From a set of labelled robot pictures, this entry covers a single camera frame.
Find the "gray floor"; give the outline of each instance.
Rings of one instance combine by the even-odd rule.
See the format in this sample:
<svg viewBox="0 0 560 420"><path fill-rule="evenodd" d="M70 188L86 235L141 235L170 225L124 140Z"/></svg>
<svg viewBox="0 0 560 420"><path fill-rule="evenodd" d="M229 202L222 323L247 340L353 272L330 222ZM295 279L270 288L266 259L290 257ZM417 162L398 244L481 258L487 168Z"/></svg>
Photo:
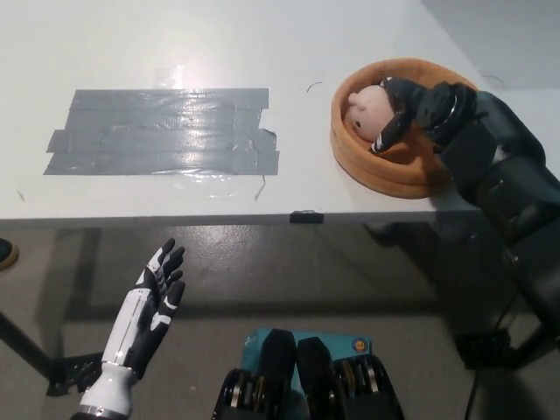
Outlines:
<svg viewBox="0 0 560 420"><path fill-rule="evenodd" d="M0 236L22 255L0 273L0 310L51 355L100 351L170 235L187 249L185 297L135 388L135 419L209 418L260 326L371 336L408 419L462 418L473 375L452 334L491 326L513 290L484 229L453 243L411 225L390 248L362 225L10 231ZM513 320L515 340L536 324L523 302ZM485 373L473 418L559 418L559 363L553 353L516 374ZM46 398L46 381L4 344L0 368L1 418L68 418L77 407L79 395Z"/></svg>

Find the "black cable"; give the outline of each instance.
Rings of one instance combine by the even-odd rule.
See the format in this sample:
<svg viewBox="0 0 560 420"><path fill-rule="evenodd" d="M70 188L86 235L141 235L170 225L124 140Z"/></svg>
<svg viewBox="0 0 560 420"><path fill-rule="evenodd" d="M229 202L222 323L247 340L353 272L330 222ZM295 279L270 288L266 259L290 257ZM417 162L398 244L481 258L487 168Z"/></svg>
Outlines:
<svg viewBox="0 0 560 420"><path fill-rule="evenodd" d="M494 333L496 333L500 328L501 321L503 321L506 315L508 315L508 312L511 309L512 305L514 304L515 300L517 299L518 295L519 295L519 291L516 291L513 294L513 296L507 301L506 307L501 312L501 315L498 317L498 320L496 321L496 325L493 327ZM471 412L473 411L473 406L474 406L474 398L476 397L476 393L479 390L479 385L480 385L480 377L481 377L480 370L481 369L479 367L478 369L476 369L476 374L474 374L474 380L472 381L472 386L471 386L471 393L469 394L469 401L466 403L465 420L469 420L469 418L471 418Z"/></svg>

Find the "plush pig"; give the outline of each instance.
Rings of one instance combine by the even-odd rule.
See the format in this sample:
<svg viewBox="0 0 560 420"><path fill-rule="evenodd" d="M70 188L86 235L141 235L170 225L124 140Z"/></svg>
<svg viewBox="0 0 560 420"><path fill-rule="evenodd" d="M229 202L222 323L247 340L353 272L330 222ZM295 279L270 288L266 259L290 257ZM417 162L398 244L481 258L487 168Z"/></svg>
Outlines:
<svg viewBox="0 0 560 420"><path fill-rule="evenodd" d="M389 97L378 85L364 87L360 92L348 96L350 108L346 118L352 123L358 136L374 142L394 116Z"/></svg>

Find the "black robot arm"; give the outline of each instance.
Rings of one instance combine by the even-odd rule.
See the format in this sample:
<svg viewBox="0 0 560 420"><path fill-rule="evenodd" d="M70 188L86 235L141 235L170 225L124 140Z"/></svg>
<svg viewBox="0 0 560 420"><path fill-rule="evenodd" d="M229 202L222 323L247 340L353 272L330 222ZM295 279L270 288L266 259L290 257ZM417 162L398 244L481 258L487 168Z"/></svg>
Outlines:
<svg viewBox="0 0 560 420"><path fill-rule="evenodd" d="M392 129L397 118L401 125L408 123L403 116L416 120L458 193L482 210L504 241L519 291L543 327L560 336L560 182L546 168L539 141L488 92L448 83L428 89L399 78L381 85L399 112L371 151L399 140L401 132Z"/></svg>

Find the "gray duct tape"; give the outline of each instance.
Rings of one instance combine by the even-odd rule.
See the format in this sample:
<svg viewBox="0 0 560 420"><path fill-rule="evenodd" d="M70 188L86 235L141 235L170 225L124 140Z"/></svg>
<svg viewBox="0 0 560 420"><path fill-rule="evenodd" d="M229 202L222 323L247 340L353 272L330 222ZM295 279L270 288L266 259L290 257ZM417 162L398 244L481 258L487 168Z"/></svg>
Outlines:
<svg viewBox="0 0 560 420"><path fill-rule="evenodd" d="M54 153L45 175L220 173L276 175L278 152L252 150L154 153Z"/></svg>
<svg viewBox="0 0 560 420"><path fill-rule="evenodd" d="M267 109L268 89L77 90L70 109Z"/></svg>
<svg viewBox="0 0 560 420"><path fill-rule="evenodd" d="M268 89L77 91L48 175L276 175Z"/></svg>
<svg viewBox="0 0 560 420"><path fill-rule="evenodd" d="M275 151L276 136L265 129L252 133L223 133L210 129L57 129L47 149L50 153L232 151L235 147Z"/></svg>
<svg viewBox="0 0 560 420"><path fill-rule="evenodd" d="M161 114L145 109L70 110L65 129L100 130L128 127L154 130L256 130L260 121L260 109L229 108L182 114Z"/></svg>

